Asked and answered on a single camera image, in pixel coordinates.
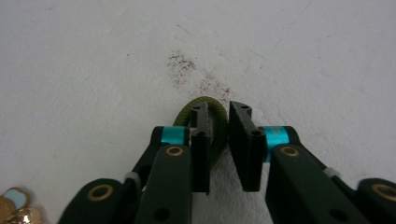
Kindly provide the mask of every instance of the white surface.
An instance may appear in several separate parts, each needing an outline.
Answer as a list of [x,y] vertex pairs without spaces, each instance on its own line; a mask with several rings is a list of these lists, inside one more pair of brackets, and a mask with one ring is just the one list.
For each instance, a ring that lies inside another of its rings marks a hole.
[[[3,0],[0,190],[28,189],[56,223],[200,95],[293,126],[353,188],[395,182],[395,24],[392,0]],[[193,223],[271,223],[264,189],[244,193],[226,151]]]

